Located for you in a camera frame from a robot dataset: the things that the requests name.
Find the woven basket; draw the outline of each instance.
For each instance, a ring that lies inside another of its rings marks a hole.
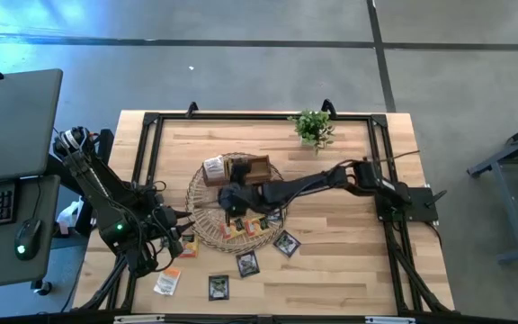
[[[228,153],[224,158],[254,158],[255,156],[246,153]],[[272,173],[272,180],[282,180],[282,176],[273,165],[269,165]],[[249,238],[246,233],[232,239],[224,239],[220,226],[225,223],[225,211],[217,202],[220,187],[207,187],[203,180],[203,167],[201,167],[189,183],[187,197],[185,198],[186,210],[191,212],[190,221],[195,221],[192,230],[199,236],[203,244],[222,252],[243,253],[259,248],[277,237],[282,229],[287,210],[281,211],[281,220],[269,221],[269,233]],[[242,221],[263,216],[251,210]]]

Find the potted plant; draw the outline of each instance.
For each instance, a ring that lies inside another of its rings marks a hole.
[[[289,117],[295,122],[295,131],[299,134],[301,143],[313,147],[315,154],[327,145],[333,144],[330,138],[335,127],[329,123],[327,112],[301,112],[298,117]]]

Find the wooden table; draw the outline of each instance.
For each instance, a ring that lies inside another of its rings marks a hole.
[[[143,111],[121,112],[110,167],[123,180],[131,179],[143,114]],[[410,115],[390,113],[387,116],[394,156],[416,150]],[[371,156],[364,123],[337,121],[334,125],[335,143],[315,156],[312,150],[299,145],[290,121],[166,121],[155,180],[167,183],[165,202],[184,210],[189,182],[201,162],[219,154],[239,151],[269,155],[286,180],[327,170],[347,158]],[[149,136],[141,181],[147,173],[153,131]],[[418,154],[398,158],[396,165],[400,181],[409,186],[425,183]],[[452,309],[437,237],[423,223],[408,226],[417,271],[441,302]],[[241,279],[234,255],[201,244],[197,258],[175,260],[174,266],[182,273],[174,296],[153,291],[158,274],[140,278],[133,312],[396,313],[385,235],[371,197],[355,197],[342,190],[300,197],[290,205],[285,229],[302,243],[292,258],[271,245],[261,247],[255,251],[261,273]],[[91,298],[112,270],[114,259],[94,231],[79,277],[74,307]],[[167,260],[168,255],[162,253],[159,263],[164,265]],[[229,301],[208,301],[209,275],[229,275]],[[411,307],[408,280],[405,275],[402,279],[406,302]],[[127,274],[124,274],[118,302],[123,298],[126,282]]]

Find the gray desk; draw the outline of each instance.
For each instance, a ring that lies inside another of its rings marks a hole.
[[[17,228],[33,215],[39,192],[37,181],[38,178],[19,181],[15,193],[18,200],[15,210],[17,221],[13,224],[0,225],[0,285],[39,280],[47,273],[52,226],[58,201],[59,176],[49,175],[39,178],[41,197],[35,216],[43,222],[39,252],[33,259],[21,261],[15,256],[13,250]]]

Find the computer mouse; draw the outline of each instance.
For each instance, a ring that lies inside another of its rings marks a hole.
[[[27,261],[33,259],[40,250],[41,220],[28,219],[15,233],[15,255]]]

